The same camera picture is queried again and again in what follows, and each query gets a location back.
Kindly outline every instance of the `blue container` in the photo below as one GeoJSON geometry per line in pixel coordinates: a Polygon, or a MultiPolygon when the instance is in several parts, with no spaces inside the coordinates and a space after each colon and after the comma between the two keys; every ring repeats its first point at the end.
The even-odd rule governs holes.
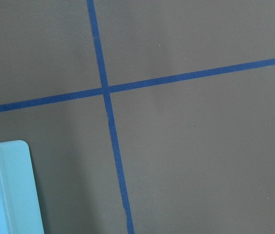
{"type": "Polygon", "coordinates": [[[0,143],[0,234],[44,234],[29,148],[0,143]]]}

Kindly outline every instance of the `painter's tape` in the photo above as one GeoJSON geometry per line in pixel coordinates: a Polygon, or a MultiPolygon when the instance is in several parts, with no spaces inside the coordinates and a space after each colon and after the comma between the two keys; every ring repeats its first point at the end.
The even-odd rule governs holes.
{"type": "Polygon", "coordinates": [[[17,109],[33,107],[33,106],[41,106],[45,104],[68,101],[68,100],[73,100],[78,98],[87,98],[87,97],[92,97],[92,96],[101,95],[101,94],[103,94],[103,89],[98,88],[98,89],[90,89],[86,91],[79,91],[79,92],[68,93],[68,94],[60,94],[60,95],[55,95],[50,97],[36,98],[36,99],[26,100],[26,101],[13,102],[13,103],[0,105],[0,112],[17,110],[17,109]]]}
{"type": "Polygon", "coordinates": [[[87,4],[88,4],[88,11],[89,11],[90,22],[91,22],[94,47],[96,52],[99,76],[100,76],[100,80],[103,88],[105,108],[108,116],[110,138],[111,138],[113,156],[114,156],[114,161],[115,161],[117,175],[118,175],[121,199],[122,199],[123,208],[127,216],[128,234],[134,234],[133,219],[132,219],[131,209],[130,209],[129,200],[128,200],[127,185],[125,181],[120,147],[118,142],[118,135],[117,135],[116,125],[115,125],[114,115],[112,110],[112,103],[110,98],[108,79],[107,79],[107,73],[106,73],[105,62],[104,62],[104,55],[103,55],[101,40],[99,36],[95,6],[94,6],[93,0],[87,0],[87,4]]]}
{"type": "Polygon", "coordinates": [[[159,84],[167,84],[167,83],[173,83],[173,82],[182,81],[182,80],[209,77],[209,76],[215,76],[215,75],[220,75],[225,73],[239,72],[239,71],[250,70],[250,69],[255,69],[260,67],[274,66],[274,65],[275,65],[275,58],[272,58],[267,60],[242,63],[242,64],[219,67],[219,68],[208,69],[203,71],[190,72],[190,73],[185,73],[180,75],[113,85],[109,87],[109,91],[111,93],[116,93],[116,92],[121,92],[125,90],[139,89],[139,88],[144,88],[144,87],[149,87],[149,86],[154,86],[159,84]]]}

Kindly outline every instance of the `gray surface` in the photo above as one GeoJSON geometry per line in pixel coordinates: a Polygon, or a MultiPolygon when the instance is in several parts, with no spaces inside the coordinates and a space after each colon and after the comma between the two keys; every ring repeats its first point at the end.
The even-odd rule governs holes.
{"type": "MultiPolygon", "coordinates": [[[[94,0],[109,84],[275,58],[275,0],[94,0]]],[[[0,0],[0,104],[100,87],[86,1],[0,0]]],[[[136,234],[275,233],[275,66],[111,95],[136,234]]],[[[46,234],[124,234],[102,96],[0,113],[46,234]]]]}
{"type": "Polygon", "coordinates": [[[0,113],[30,147],[46,234],[126,233],[102,97],[0,113]]]}
{"type": "Polygon", "coordinates": [[[97,0],[110,84],[275,58],[275,0],[97,0]]]}
{"type": "Polygon", "coordinates": [[[111,97],[136,234],[275,233],[275,66],[111,97]]]}
{"type": "Polygon", "coordinates": [[[85,0],[0,0],[0,104],[97,87],[85,0]]]}

